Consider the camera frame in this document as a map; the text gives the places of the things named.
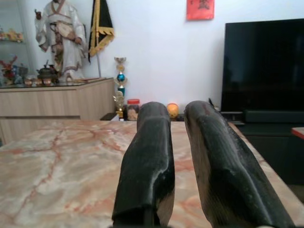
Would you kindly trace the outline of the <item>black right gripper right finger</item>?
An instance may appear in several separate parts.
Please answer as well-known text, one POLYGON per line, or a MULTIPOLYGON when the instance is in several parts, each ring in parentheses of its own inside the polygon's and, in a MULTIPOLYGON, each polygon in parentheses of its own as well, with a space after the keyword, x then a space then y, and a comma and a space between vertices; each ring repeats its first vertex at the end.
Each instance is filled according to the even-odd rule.
POLYGON ((199 197, 213 227, 293 227, 257 159, 225 118, 204 101, 185 108, 199 197))

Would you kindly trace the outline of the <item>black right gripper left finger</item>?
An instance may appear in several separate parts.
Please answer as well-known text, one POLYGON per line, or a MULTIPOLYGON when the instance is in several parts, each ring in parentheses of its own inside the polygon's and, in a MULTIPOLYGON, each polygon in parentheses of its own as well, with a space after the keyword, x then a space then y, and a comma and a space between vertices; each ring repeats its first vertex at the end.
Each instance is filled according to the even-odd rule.
POLYGON ((166 226, 175 197, 171 121, 167 108, 148 102, 140 108, 137 132, 120 170, 112 212, 114 226, 166 226))

